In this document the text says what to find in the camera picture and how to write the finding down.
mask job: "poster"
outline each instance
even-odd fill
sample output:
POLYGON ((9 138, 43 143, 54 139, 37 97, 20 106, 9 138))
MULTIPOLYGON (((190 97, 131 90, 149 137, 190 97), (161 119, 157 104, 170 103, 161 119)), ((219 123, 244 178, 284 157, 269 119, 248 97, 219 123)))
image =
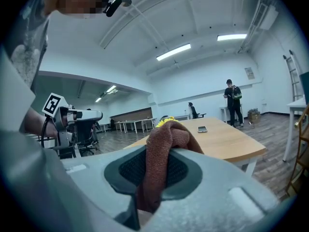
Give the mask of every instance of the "poster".
POLYGON ((245 71, 246 71, 246 73, 247 73, 247 76, 248 76, 248 79, 249 79, 249 80, 252 80, 252 79, 255 78, 255 77, 254 77, 254 74, 253 74, 253 71, 252 71, 251 68, 245 68, 245 71))

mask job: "cable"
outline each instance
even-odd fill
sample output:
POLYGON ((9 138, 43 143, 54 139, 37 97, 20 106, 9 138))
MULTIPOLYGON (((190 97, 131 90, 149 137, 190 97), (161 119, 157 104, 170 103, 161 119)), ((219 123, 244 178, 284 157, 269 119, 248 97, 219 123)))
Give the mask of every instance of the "cable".
POLYGON ((41 133, 41 146, 44 148, 44 135, 45 135, 45 131, 46 131, 46 127, 47 127, 47 123, 49 121, 50 116, 47 115, 45 122, 43 124, 43 128, 42 128, 42 133, 41 133))

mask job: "towel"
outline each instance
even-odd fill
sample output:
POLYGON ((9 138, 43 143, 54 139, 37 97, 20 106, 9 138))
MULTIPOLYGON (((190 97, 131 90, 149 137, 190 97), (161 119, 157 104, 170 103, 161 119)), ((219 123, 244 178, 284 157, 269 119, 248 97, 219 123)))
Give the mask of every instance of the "towel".
POLYGON ((155 212, 165 188, 169 150, 183 148, 203 154, 191 132, 177 121, 155 128, 146 142, 146 173, 137 190, 137 208, 155 212))

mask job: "yellow object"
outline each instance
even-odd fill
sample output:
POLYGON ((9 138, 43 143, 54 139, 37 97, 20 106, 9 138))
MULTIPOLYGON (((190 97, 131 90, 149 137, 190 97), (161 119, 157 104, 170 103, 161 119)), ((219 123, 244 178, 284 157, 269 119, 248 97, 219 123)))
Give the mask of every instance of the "yellow object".
POLYGON ((166 118, 166 119, 164 119, 164 120, 161 120, 161 121, 159 122, 159 124, 157 124, 156 127, 161 127, 161 126, 164 125, 164 123, 166 123, 166 122, 168 122, 168 121, 171 121, 171 120, 179 122, 178 120, 174 119, 174 117, 171 116, 170 118, 166 118))

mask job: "man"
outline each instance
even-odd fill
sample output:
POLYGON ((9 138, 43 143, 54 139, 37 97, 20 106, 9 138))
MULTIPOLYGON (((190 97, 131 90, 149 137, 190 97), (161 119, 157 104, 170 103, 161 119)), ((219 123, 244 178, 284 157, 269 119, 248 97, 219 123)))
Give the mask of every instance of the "man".
POLYGON ((97 136, 97 132, 96 132, 96 126, 99 127, 98 123, 96 122, 96 124, 94 124, 92 126, 92 134, 91 134, 91 138, 92 138, 92 144, 95 145, 98 143, 98 136, 97 136))
POLYGON ((243 118, 240 111, 240 98, 241 98, 241 91, 240 88, 233 85, 232 80, 228 79, 226 81, 227 88, 224 92, 224 98, 227 98, 227 107, 230 111, 230 119, 231 119, 231 126, 234 126, 235 122, 235 112, 238 116, 240 126, 243 127, 243 118))
MULTIPOLYGON (((53 11, 59 11, 64 15, 86 18, 90 14, 101 14, 108 1, 29 0, 27 2, 17 16, 3 46, 18 74, 32 91, 34 91, 35 77, 48 44, 49 15, 53 11)), ((30 108, 20 130, 40 135, 44 121, 44 116, 30 108)), ((47 137, 57 137, 57 130, 51 121, 47 124, 45 134, 47 137)))
POLYGON ((190 115, 189 115, 190 119, 198 118, 197 112, 192 102, 189 102, 189 112, 190 112, 190 115))

